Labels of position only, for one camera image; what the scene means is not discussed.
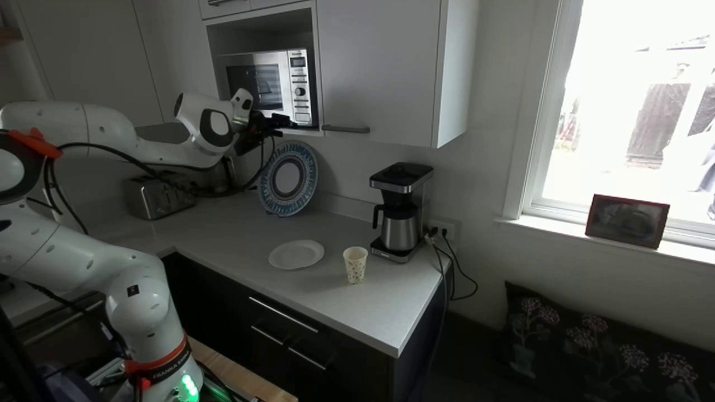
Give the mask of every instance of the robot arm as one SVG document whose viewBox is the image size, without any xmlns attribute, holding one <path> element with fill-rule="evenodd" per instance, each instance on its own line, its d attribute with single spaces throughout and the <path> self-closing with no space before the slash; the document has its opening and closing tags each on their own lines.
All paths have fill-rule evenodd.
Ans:
<svg viewBox="0 0 715 402">
<path fill-rule="evenodd" d="M 24 194 L 35 186 L 43 164 L 57 151 L 38 131 L 24 136 L 8 128 L 39 128 L 52 144 L 106 145 L 146 164 L 210 167 L 235 145 L 237 128 L 245 125 L 247 116 L 247 92 L 225 102 L 182 93 L 176 101 L 176 118 L 189 138 L 173 145 L 139 138 L 125 116 L 105 107 L 17 102 L 1 110 L 6 129 L 0 128 L 0 274 L 57 293 L 102 293 L 110 325 L 127 345 L 127 375 L 134 389 L 143 389 L 146 399 L 197 399 L 204 384 L 162 264 L 34 213 Z"/>
<path fill-rule="evenodd" d="M 233 150 L 249 124 L 253 96 L 239 90 L 230 101 L 180 93 L 173 116 L 188 129 L 182 144 L 157 144 L 135 136 L 132 121 L 115 110 L 77 102 L 10 102 L 0 128 L 39 129 L 48 144 L 94 144 L 132 154 L 143 164 L 211 167 Z"/>
</svg>

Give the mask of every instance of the microwave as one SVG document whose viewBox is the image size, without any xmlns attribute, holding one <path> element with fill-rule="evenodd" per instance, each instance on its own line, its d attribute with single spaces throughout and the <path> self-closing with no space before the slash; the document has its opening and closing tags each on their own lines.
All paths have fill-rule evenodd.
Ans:
<svg viewBox="0 0 715 402">
<path fill-rule="evenodd" d="M 309 50 L 223 53 L 216 73 L 222 99 L 243 87 L 265 118 L 283 113 L 300 128 L 315 128 Z"/>
</svg>

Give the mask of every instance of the power cord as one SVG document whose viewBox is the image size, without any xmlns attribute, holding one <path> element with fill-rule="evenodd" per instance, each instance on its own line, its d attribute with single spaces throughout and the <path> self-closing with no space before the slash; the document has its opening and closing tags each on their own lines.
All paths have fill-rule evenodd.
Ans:
<svg viewBox="0 0 715 402">
<path fill-rule="evenodd" d="M 242 186 L 237 186 L 233 193 L 225 193 L 227 194 L 235 194 L 235 193 L 242 193 L 242 189 L 247 189 L 262 174 L 263 170 L 267 167 L 267 164 L 273 161 L 275 156 L 275 134 L 267 136 L 271 138 L 271 154 L 265 159 L 265 138 L 262 138 L 262 164 L 257 167 L 257 172 Z M 152 179 L 159 179 L 180 193 L 189 193 L 191 196 L 205 196 L 205 194 L 198 194 L 195 189 L 188 189 L 186 186 L 178 186 L 173 180 L 169 180 L 160 170 L 154 170 L 150 167 L 148 164 L 120 151 L 120 150 L 113 150 L 113 148 L 106 148 L 106 145 L 98 145 L 98 144 L 65 144 L 65 145 L 57 145 L 57 150 L 71 150 L 71 148 L 91 148 L 91 150 L 100 150 L 100 151 L 106 151 L 106 154 L 113 154 L 132 165 L 135 165 L 139 170 L 143 170 L 146 174 L 150 174 Z M 45 189 L 45 196 L 46 196 L 46 203 L 39 203 L 45 208 L 48 208 L 52 213 L 55 214 L 62 214 L 62 210 L 67 210 L 71 214 L 71 220 L 77 224 L 77 228 L 83 230 L 83 235 L 89 235 L 85 222 L 76 214 L 76 210 L 71 208 L 70 199 L 65 196 L 65 189 L 57 180 L 57 174 L 55 174 L 55 161 L 46 159 L 45 165 L 43 165 L 43 189 Z"/>
<path fill-rule="evenodd" d="M 113 352 L 115 352 L 119 357 L 127 357 L 127 342 L 122 339 L 120 333 L 115 333 L 115 329 L 106 321 L 106 318 L 95 318 L 95 316 L 91 316 L 86 308 L 83 308 L 83 306 L 77 306 L 77 304 L 73 304 L 73 302 L 70 302 L 70 300 L 52 293 L 48 289 L 43 289 L 43 285 L 32 284 L 32 282 L 26 282 L 26 284 L 28 284 L 34 290 L 43 293 L 45 297 L 57 302 L 60 306 L 65 306 L 65 308 L 83 316 L 83 318 L 89 318 L 89 320 L 98 321 L 102 336 L 112 342 Z"/>
<path fill-rule="evenodd" d="M 477 282 L 463 270 L 463 264 L 459 264 L 457 255 L 454 252 L 451 242 L 447 240 L 445 230 L 443 233 L 435 228 L 425 230 L 425 242 L 432 245 L 432 250 L 437 258 L 440 273 L 447 282 L 449 302 L 465 302 L 465 300 L 474 297 L 477 293 Z M 454 270 L 445 269 L 443 258 L 447 258 L 454 264 Z M 465 295 L 455 295 L 455 274 L 459 274 L 471 285 Z"/>
<path fill-rule="evenodd" d="M 437 348 L 443 345 L 443 336 L 445 336 L 447 311 L 449 311 L 449 302 L 451 302 L 451 284 L 449 284 L 451 274 L 449 274 L 447 266 L 443 264 L 443 250 L 435 245 L 434 235 L 429 235 L 427 230 L 425 230 L 425 244 L 429 244 L 432 250 L 435 252 L 435 258 L 437 258 L 437 269 L 435 270 L 443 274 L 443 284 L 440 284 L 443 285 L 440 321 L 437 321 L 437 329 L 435 329 L 432 352 L 427 357 L 427 370 L 432 370 L 432 366 L 434 366 L 434 362 L 437 357 Z"/>
</svg>

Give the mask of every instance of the toaster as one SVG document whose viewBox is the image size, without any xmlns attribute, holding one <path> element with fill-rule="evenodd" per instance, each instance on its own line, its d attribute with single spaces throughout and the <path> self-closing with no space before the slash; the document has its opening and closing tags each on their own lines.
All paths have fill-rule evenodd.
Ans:
<svg viewBox="0 0 715 402">
<path fill-rule="evenodd" d="M 132 177 L 122 180 L 122 199 L 134 217 L 157 222 L 178 210 L 197 205 L 188 180 L 173 172 L 159 177 Z"/>
</svg>

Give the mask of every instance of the black coffee maker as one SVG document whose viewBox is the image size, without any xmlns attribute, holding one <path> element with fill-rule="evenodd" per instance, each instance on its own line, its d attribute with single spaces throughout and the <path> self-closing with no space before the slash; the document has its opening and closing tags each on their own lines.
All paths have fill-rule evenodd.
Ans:
<svg viewBox="0 0 715 402">
<path fill-rule="evenodd" d="M 429 165 L 394 164 L 371 177 L 371 187 L 382 193 L 382 205 L 372 210 L 372 228 L 380 236 L 371 244 L 372 255 L 406 261 L 421 240 L 427 214 Z"/>
</svg>

